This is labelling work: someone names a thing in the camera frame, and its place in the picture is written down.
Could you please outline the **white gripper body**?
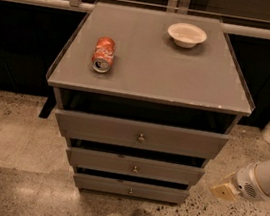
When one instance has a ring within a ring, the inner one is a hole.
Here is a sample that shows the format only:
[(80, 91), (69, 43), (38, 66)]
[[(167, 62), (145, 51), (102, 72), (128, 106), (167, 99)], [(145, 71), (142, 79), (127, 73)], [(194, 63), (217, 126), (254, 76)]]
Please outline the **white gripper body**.
[(241, 197), (248, 201), (265, 201), (269, 199), (269, 196), (262, 191), (262, 188), (258, 184), (256, 179), (257, 163), (253, 162), (248, 164), (247, 167), (240, 168), (233, 174), (232, 183), (236, 187)]

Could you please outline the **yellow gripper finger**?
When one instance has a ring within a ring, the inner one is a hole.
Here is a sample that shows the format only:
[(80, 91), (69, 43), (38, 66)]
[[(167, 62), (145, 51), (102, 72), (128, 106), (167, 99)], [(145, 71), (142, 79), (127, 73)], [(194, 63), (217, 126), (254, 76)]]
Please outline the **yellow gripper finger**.
[(237, 200), (237, 195), (240, 194), (240, 191), (236, 188), (233, 182), (233, 176), (234, 174), (231, 173), (230, 175), (227, 175), (211, 185), (210, 192), (214, 197), (233, 202)]

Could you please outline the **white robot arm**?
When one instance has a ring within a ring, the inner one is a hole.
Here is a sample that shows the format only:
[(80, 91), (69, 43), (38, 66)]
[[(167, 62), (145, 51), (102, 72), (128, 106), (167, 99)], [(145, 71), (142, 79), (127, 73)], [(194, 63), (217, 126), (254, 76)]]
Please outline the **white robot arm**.
[(247, 201), (265, 201), (270, 198), (270, 160), (253, 162), (226, 176), (210, 187), (214, 197), (234, 201), (238, 196)]

